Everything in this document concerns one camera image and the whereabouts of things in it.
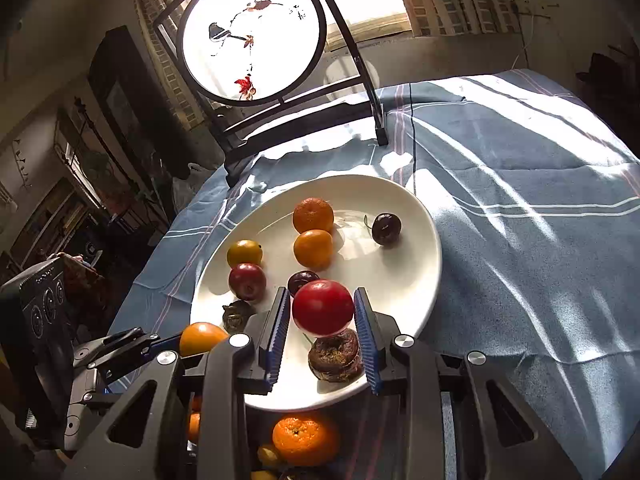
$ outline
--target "cloth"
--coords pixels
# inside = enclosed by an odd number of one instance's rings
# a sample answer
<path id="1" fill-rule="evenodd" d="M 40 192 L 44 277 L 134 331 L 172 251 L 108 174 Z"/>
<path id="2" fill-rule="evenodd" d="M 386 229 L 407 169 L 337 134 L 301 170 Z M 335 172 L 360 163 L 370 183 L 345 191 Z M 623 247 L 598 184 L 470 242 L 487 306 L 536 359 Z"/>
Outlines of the cloth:
<path id="1" fill-rule="evenodd" d="M 424 203 L 442 242 L 440 290 L 420 338 L 494 357 L 584 478 L 599 478 L 640 418 L 638 159 L 578 98 L 530 71 L 379 94 L 388 146 L 365 119 L 261 152 L 232 189 L 217 170 L 111 331 L 183 329 L 213 251 L 276 194 L 329 174 L 390 178 Z M 395 402 L 362 393 L 331 408 L 347 435 L 341 478 L 390 478 Z"/>

